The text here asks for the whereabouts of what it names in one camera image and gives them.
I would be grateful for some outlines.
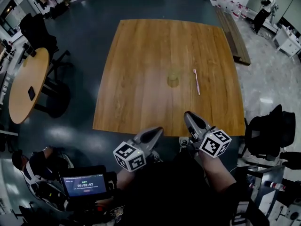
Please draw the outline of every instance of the white cube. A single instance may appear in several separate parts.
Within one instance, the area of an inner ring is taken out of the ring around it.
[[[144,152],[126,142],[122,142],[113,151],[113,154],[117,163],[129,172],[136,171],[146,165]]]
[[[215,158],[226,151],[231,141],[232,139],[223,130],[207,133],[199,150]]]

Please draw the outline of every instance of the smartphone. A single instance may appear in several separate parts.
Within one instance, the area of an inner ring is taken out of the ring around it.
[[[34,99],[34,97],[36,96],[36,94],[34,93],[33,87],[30,86],[29,90],[28,90],[28,95],[30,100],[32,101]]]

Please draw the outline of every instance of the display screen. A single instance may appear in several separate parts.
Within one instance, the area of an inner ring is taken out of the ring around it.
[[[63,178],[70,197],[102,194],[107,192],[103,174]]]

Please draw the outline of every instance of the white cabinet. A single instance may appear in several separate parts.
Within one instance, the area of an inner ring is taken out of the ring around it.
[[[278,34],[273,38],[277,40],[279,47],[277,50],[282,49],[290,58],[293,57],[301,49],[301,45],[297,42],[297,38],[294,34],[289,36],[290,32],[286,30],[284,26],[279,30]]]

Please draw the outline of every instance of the black chair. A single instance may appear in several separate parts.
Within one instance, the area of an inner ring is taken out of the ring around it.
[[[58,46],[56,37],[52,36],[48,33],[44,18],[42,14],[37,14],[34,17],[31,16],[31,14],[27,14],[20,23],[20,28],[22,34],[27,38],[30,45],[33,47],[33,49],[38,48],[46,48],[49,52],[49,60],[53,64],[51,69],[49,70],[47,76],[54,71],[55,73],[55,81],[57,81],[57,69],[60,66],[71,66],[73,67],[72,63],[63,63],[61,62],[63,57],[65,55],[70,55],[69,51],[65,51],[57,60],[52,59],[55,52],[57,52]],[[21,55],[19,63],[21,63],[22,59],[25,59],[26,56],[24,55],[25,51],[23,51],[23,54]]]
[[[6,40],[3,40],[1,44],[4,46],[4,48],[6,48],[7,53],[9,53],[12,56],[15,54],[16,50],[14,49],[13,51],[11,51],[13,47],[10,46]]]
[[[257,116],[250,124],[246,123],[245,147],[239,155],[243,157],[246,149],[251,155],[273,161],[278,157],[280,148],[291,145],[296,130],[295,113],[282,111],[278,105],[269,115]]]

